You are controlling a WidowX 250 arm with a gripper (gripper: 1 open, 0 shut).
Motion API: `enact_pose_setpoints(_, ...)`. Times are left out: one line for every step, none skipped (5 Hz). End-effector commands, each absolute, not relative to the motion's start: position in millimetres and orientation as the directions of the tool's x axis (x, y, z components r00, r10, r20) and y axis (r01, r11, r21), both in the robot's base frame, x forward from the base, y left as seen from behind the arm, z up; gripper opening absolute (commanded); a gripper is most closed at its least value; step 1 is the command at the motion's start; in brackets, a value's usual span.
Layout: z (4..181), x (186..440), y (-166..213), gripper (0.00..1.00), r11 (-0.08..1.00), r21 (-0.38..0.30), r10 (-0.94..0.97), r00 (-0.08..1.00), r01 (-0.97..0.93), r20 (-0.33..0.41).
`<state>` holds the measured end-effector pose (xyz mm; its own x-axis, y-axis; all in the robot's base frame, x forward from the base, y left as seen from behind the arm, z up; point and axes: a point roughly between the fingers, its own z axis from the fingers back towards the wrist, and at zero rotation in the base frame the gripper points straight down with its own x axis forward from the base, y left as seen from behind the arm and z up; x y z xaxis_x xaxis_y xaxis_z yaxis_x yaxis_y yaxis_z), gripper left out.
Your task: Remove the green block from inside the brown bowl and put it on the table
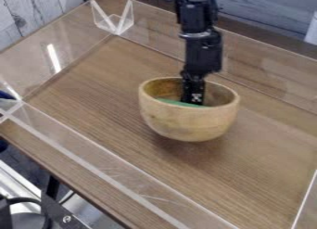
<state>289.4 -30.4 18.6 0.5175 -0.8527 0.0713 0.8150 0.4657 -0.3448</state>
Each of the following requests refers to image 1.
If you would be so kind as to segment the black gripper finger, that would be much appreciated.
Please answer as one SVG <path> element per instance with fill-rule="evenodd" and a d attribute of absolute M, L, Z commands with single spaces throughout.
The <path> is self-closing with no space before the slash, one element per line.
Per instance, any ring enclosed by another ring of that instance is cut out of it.
<path fill-rule="evenodd" d="M 204 77 L 181 71 L 182 96 L 181 101 L 188 104 L 202 105 L 205 100 L 206 83 Z"/>

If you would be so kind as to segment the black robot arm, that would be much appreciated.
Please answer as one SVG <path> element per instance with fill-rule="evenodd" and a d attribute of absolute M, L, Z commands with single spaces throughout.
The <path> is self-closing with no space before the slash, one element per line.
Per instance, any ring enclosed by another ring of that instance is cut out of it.
<path fill-rule="evenodd" d="M 176 0 L 180 38 L 185 40 L 186 56 L 181 101 L 204 105 L 209 74 L 222 70 L 224 36 L 214 28 L 218 20 L 217 0 Z"/>

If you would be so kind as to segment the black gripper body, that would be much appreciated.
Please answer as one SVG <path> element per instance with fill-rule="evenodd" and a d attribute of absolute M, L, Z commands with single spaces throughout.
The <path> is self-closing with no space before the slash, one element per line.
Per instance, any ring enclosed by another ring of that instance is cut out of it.
<path fill-rule="evenodd" d="M 220 72 L 224 64 L 224 36 L 214 30 L 200 33 L 182 32 L 186 41 L 185 71 L 190 75 Z"/>

